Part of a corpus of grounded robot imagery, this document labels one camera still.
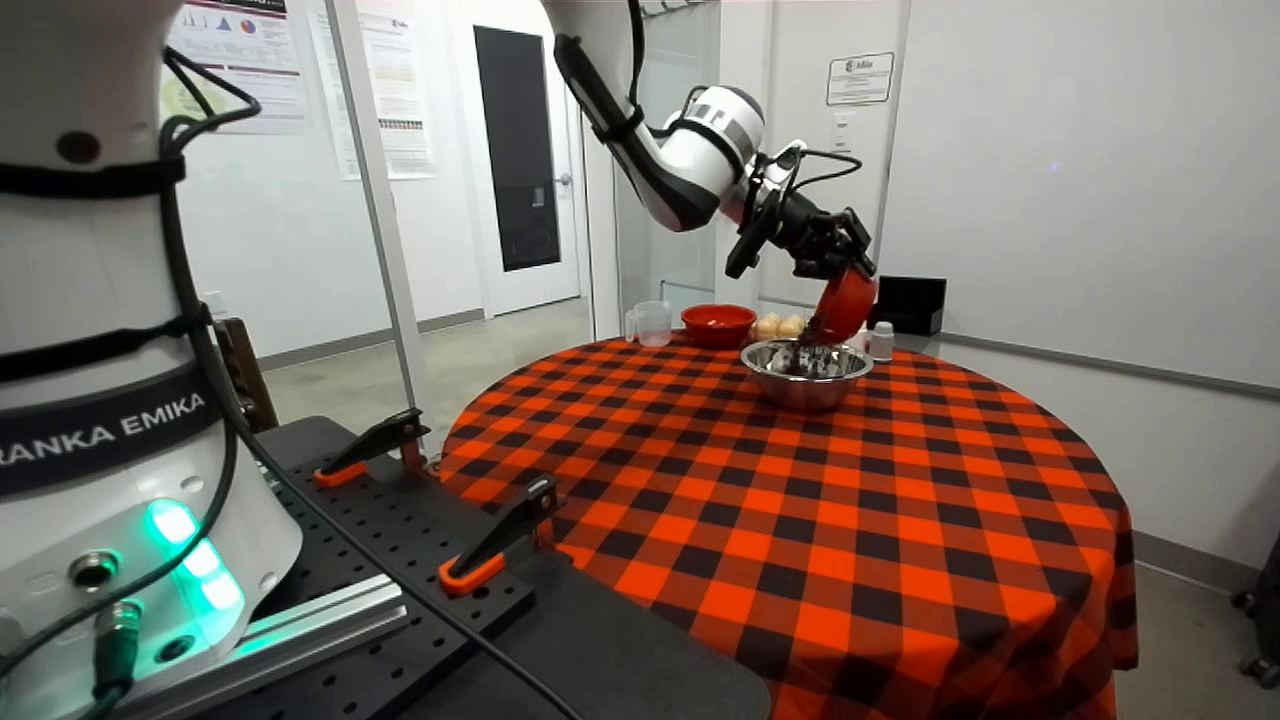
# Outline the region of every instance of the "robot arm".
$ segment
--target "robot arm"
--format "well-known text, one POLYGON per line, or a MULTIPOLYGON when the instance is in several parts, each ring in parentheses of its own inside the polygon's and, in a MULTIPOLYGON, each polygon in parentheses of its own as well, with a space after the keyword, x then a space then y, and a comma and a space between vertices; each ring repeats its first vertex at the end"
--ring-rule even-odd
POLYGON ((716 209, 739 226, 726 259, 730 274, 748 272, 774 238, 795 259, 795 274, 828 281, 812 314, 812 338, 839 343, 873 311, 873 236, 851 209, 823 211, 801 195, 801 144, 759 150, 764 110, 752 95, 706 85, 652 130, 637 104, 643 55, 640 4, 544 0, 555 28, 555 63, 593 130, 628 171, 640 202, 673 231, 700 226, 716 209), (615 51, 633 28, 633 63, 615 51))

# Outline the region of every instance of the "gray floor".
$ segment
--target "gray floor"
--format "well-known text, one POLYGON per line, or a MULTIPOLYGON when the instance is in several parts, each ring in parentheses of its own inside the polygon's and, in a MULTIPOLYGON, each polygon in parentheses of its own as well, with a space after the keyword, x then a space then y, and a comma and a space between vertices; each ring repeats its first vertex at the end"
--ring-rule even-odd
MULTIPOLYGON (((433 449, 455 410, 522 365, 587 338, 584 302, 553 302, 506 320, 465 320, 424 333, 424 416, 433 449)), ((338 416, 354 426, 403 408, 389 343, 329 352, 268 366, 283 419, 338 416)), ((1280 720, 1280 687, 1236 670, 1252 625, 1230 586, 1140 563, 1140 668, 1119 670, 1119 714, 1137 720, 1280 720)))

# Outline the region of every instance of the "orange and black plaid tablecloth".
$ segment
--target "orange and black plaid tablecloth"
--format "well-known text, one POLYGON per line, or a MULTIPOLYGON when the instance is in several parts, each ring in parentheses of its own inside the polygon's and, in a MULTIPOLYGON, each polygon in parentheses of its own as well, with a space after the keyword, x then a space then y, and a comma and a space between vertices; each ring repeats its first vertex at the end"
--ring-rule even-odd
POLYGON ((1111 714, 1137 663, 1129 506, 1034 399, 895 352, 839 410, 734 352, 549 356, 461 416, 440 474, 561 485, 561 550, 776 684, 776 714, 1111 714))

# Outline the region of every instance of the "door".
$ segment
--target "door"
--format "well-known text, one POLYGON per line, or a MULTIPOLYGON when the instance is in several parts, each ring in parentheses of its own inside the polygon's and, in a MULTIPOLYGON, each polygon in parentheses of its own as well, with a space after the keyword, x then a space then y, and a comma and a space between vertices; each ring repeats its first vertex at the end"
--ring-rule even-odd
POLYGON ((486 314, 584 293, 582 118, 553 69, 549 20, 518 6, 469 20, 486 314))

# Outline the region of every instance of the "green light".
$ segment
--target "green light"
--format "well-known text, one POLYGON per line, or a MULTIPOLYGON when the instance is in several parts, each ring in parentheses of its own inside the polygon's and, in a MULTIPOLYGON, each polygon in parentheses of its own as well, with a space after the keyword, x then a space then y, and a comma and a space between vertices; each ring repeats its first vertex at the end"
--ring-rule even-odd
POLYGON ((160 527, 160 537, 163 537, 167 545, 184 545, 184 538, 196 537, 191 511, 181 506, 181 504, 173 504, 173 498, 151 504, 151 525, 160 527))
POLYGON ((240 611, 244 604, 240 583, 230 570, 205 578, 205 598, 220 611, 240 611))
POLYGON ((207 538, 184 558, 184 568, 191 570, 191 574, 211 574, 211 570, 220 570, 224 563, 215 558, 215 550, 207 546, 207 538))

